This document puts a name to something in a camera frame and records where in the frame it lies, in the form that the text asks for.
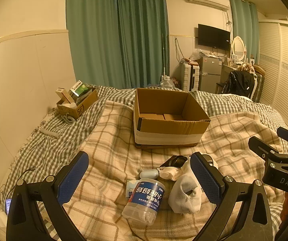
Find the white oval mirror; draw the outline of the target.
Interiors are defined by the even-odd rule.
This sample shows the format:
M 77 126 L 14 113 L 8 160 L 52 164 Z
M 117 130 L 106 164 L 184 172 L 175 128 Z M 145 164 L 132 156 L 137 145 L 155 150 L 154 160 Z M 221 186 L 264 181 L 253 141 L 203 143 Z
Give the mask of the white oval mirror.
M 231 42 L 231 59 L 234 63 L 244 63 L 247 56 L 247 47 L 240 36 L 234 37 Z

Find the black wall television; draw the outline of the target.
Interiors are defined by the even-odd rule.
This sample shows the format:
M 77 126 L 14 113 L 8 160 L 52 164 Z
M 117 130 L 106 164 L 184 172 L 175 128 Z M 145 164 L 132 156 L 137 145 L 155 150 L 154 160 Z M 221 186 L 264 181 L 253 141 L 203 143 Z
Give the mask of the black wall television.
M 229 51 L 230 32 L 208 25 L 199 24 L 198 45 Z

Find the beige slim box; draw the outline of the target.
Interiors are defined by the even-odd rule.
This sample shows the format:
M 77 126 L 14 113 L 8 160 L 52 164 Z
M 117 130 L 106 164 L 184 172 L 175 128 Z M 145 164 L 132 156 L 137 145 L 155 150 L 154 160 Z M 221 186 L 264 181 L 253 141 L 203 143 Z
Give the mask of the beige slim box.
M 73 97 L 71 97 L 71 95 L 68 93 L 68 91 L 65 88 L 57 88 L 55 92 L 64 102 L 68 102 L 68 103 L 75 102 Z

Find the small cardboard box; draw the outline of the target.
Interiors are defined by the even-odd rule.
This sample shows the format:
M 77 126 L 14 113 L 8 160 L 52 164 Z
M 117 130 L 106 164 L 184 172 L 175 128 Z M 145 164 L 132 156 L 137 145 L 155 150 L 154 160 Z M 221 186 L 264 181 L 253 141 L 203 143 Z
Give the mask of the small cardboard box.
M 77 120 L 98 100 L 97 89 L 92 88 L 89 93 L 82 96 L 78 103 L 65 103 L 63 100 L 57 102 L 59 114 L 72 117 Z

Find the white remote control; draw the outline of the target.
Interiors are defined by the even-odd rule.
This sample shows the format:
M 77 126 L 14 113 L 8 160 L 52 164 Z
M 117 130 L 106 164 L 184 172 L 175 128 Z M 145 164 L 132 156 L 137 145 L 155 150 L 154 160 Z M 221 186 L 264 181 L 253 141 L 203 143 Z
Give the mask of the white remote control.
M 53 131 L 46 130 L 45 128 L 40 128 L 39 131 L 47 136 L 55 137 L 57 139 L 60 137 L 60 134 L 53 132 Z

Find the black headphones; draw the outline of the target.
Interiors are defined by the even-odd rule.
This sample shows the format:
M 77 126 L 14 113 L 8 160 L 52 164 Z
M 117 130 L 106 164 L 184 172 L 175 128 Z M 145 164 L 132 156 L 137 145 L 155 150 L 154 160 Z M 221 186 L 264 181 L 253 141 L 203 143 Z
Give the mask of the black headphones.
M 187 157 L 182 156 L 182 155 L 173 155 L 171 158 L 166 160 L 160 167 L 176 167 L 176 168 L 181 168 L 185 162 L 188 160 Z

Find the green checkered bedsheet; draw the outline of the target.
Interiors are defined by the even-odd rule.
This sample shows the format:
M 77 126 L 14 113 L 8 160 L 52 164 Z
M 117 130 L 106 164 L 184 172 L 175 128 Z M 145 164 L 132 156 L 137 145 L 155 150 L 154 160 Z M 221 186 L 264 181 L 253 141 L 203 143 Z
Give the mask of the green checkered bedsheet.
M 126 114 L 132 111 L 134 89 L 100 86 L 98 90 L 98 100 L 77 121 L 68 124 L 58 111 L 52 110 L 32 132 L 0 186 L 0 208 L 5 207 L 18 179 L 36 182 L 69 162 L 98 126 L 107 103 L 121 106 Z M 263 176 L 264 161 L 248 148 L 251 136 L 262 138 L 278 151 L 288 154 L 288 142 L 277 136 L 277 129 L 286 127 L 286 123 L 271 106 L 234 94 L 192 91 L 191 95 L 211 119 L 194 150 L 213 156 L 222 173 L 241 181 Z

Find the smartphone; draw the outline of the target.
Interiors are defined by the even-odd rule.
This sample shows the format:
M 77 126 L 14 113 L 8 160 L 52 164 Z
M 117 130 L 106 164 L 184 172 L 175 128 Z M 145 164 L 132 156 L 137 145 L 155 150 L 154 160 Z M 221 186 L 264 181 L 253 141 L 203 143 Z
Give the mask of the smartphone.
M 12 201 L 11 198 L 7 198 L 7 199 L 5 200 L 5 213 L 6 213 L 6 215 L 9 215 L 10 206 L 11 206 L 11 201 Z

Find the silver mini fridge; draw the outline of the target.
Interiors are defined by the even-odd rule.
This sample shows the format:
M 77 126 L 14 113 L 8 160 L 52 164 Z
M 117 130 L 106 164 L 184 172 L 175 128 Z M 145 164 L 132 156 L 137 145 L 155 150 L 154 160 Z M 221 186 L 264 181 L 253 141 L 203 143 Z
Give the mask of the silver mini fridge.
M 213 57 L 201 57 L 199 66 L 199 90 L 215 93 L 216 84 L 220 82 L 222 61 Z

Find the black jacket on chair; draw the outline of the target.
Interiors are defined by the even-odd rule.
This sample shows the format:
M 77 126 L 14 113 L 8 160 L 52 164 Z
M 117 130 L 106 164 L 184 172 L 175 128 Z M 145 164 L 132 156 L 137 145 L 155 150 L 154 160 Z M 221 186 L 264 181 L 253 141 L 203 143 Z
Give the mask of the black jacket on chair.
M 251 98 L 255 85 L 254 75 L 247 71 L 232 71 L 224 83 L 222 94 L 234 94 Z

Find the green curtain left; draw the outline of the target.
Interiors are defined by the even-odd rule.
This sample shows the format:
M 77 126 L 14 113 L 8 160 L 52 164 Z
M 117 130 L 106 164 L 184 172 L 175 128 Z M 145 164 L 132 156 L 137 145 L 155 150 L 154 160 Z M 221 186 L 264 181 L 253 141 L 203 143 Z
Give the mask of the green curtain left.
M 144 88 L 169 72 L 166 0 L 66 0 L 66 25 L 77 80 Z

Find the large water bottle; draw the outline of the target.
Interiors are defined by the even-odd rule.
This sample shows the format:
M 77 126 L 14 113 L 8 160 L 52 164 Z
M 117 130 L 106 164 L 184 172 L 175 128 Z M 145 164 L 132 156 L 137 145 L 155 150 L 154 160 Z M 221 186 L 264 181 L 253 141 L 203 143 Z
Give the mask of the large water bottle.
M 160 87 L 168 88 L 168 89 L 174 89 L 175 85 L 169 76 L 163 75 L 161 78 Z

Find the white earbuds case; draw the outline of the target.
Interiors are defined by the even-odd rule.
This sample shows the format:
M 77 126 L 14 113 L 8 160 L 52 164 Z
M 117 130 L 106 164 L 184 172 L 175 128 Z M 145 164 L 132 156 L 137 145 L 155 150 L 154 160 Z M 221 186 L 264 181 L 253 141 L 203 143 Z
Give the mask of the white earbuds case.
M 157 179 L 159 176 L 159 171 L 157 169 L 148 169 L 148 170 L 142 170 L 139 173 L 140 179 Z

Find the white louvered wardrobe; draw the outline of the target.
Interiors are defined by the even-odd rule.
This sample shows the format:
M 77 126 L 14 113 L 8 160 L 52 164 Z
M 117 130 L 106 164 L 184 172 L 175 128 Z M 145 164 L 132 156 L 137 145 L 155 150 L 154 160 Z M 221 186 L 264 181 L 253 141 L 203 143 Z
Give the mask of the white louvered wardrobe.
M 288 22 L 259 22 L 259 65 L 265 71 L 260 102 L 270 105 L 288 126 Z

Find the green white box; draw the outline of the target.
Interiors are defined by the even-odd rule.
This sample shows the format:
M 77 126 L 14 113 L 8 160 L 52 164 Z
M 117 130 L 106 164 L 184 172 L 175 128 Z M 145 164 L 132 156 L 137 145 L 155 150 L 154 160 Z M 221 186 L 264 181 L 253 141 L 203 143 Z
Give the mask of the green white box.
M 77 98 L 83 96 L 84 94 L 88 93 L 90 88 L 85 85 L 81 80 L 78 80 L 75 85 L 73 85 L 69 89 L 69 94 L 73 98 L 73 100 L 77 100 Z

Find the grey white sock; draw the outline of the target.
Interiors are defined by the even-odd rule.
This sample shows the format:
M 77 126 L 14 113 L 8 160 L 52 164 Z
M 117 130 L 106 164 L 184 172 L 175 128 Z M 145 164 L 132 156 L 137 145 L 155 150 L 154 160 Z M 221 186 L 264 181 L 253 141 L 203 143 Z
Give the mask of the grey white sock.
M 201 186 L 192 171 L 191 158 L 181 167 L 183 174 L 176 180 L 168 204 L 177 214 L 195 214 L 201 208 Z

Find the green curtain right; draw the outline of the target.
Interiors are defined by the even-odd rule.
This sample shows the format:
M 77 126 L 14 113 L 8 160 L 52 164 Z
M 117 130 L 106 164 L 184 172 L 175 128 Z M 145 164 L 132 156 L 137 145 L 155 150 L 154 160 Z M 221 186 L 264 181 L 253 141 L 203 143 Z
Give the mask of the green curtain right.
M 246 45 L 247 59 L 253 55 L 255 63 L 259 63 L 259 19 L 258 10 L 248 0 L 230 0 L 233 36 L 239 36 Z

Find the beige plaid blanket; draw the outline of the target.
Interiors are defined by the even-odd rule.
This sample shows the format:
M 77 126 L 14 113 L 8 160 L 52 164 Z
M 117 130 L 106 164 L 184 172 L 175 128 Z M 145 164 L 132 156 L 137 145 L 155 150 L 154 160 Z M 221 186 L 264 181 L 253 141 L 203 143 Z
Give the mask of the beige plaid blanket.
M 69 163 L 78 151 L 88 155 L 88 168 L 64 209 L 86 240 L 190 240 L 214 210 L 188 162 L 167 165 L 171 157 L 208 154 L 219 171 L 240 182 L 251 183 L 264 175 L 264 161 L 248 148 L 259 137 L 281 153 L 288 142 L 252 112 L 213 116 L 195 147 L 139 149 L 133 132 L 133 108 L 106 101 L 69 125 L 58 115 L 48 115 L 42 128 L 50 137 L 48 158 L 57 158 L 55 170 Z M 157 173 L 165 194 L 153 225 L 145 226 L 122 215 L 126 193 L 141 177 Z

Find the green curtain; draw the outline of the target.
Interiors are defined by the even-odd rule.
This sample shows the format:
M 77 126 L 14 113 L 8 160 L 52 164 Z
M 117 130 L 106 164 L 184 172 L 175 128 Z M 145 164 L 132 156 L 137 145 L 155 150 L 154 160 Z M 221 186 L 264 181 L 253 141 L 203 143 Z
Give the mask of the green curtain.
M 66 0 L 66 25 L 77 80 L 144 88 L 169 72 L 166 0 Z
M 230 0 L 233 36 L 239 36 L 246 45 L 247 59 L 253 55 L 255 63 L 259 63 L 259 19 L 258 10 L 248 0 Z

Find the large cardboard box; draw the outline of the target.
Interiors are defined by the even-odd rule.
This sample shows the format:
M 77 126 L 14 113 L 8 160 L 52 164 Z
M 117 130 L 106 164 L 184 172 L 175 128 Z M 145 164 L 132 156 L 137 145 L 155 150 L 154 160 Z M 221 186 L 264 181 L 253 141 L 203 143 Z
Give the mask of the large cardboard box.
M 135 91 L 133 131 L 138 147 L 196 146 L 209 124 L 209 116 L 190 93 L 148 88 Z

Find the white suitcase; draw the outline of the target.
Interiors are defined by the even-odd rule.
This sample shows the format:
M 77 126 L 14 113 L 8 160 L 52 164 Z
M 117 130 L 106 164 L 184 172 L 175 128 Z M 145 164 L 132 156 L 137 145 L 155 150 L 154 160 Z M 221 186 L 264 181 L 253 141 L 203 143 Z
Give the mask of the white suitcase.
M 182 62 L 181 67 L 181 89 L 183 91 L 197 91 L 199 84 L 199 65 L 195 61 Z

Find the white cloth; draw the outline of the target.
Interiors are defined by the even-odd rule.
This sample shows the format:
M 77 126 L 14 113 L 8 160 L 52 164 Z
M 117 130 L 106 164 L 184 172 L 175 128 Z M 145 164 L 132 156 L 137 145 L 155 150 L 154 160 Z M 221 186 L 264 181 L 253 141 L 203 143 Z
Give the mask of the white cloth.
M 176 167 L 159 167 L 157 170 L 164 180 L 176 181 L 183 174 L 182 169 Z

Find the clear plastic jar blue label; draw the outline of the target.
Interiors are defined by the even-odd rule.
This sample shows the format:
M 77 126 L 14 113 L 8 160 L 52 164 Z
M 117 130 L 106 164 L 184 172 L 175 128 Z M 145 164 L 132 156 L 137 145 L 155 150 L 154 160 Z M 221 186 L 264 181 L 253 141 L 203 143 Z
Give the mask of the clear plastic jar blue label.
M 154 224 L 165 186 L 154 179 L 140 179 L 122 211 L 122 216 L 136 223 L 151 226 Z

